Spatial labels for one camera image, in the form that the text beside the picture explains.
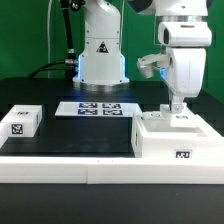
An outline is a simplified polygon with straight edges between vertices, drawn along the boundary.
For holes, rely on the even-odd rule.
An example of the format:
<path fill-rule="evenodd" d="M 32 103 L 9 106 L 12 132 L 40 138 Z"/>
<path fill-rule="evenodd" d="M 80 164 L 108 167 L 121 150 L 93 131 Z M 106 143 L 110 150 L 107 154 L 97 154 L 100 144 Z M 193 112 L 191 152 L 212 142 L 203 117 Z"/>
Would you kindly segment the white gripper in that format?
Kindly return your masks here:
<path fill-rule="evenodd" d="M 206 50 L 212 33 L 206 22 L 161 22 L 158 40 L 165 47 L 168 68 L 161 77 L 174 94 L 169 101 L 170 111 L 183 110 L 183 97 L 197 97 L 203 81 Z"/>

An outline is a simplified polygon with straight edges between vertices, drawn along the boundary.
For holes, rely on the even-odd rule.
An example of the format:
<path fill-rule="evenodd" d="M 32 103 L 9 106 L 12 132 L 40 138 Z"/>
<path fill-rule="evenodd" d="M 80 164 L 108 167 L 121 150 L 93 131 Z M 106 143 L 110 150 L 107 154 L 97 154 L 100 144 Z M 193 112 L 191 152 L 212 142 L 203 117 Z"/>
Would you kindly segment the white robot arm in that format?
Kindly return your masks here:
<path fill-rule="evenodd" d="M 196 97 L 202 86 L 206 51 L 212 33 L 207 25 L 213 0 L 126 0 L 140 15 L 155 17 L 155 42 L 159 54 L 137 61 L 145 78 L 155 70 L 168 87 L 169 110 L 184 110 L 184 100 Z M 128 84 L 121 53 L 121 16 L 106 0 L 59 0 L 65 21 L 69 59 L 74 62 L 73 83 L 90 89 Z M 85 10 L 85 48 L 77 56 L 73 48 L 69 12 Z"/>

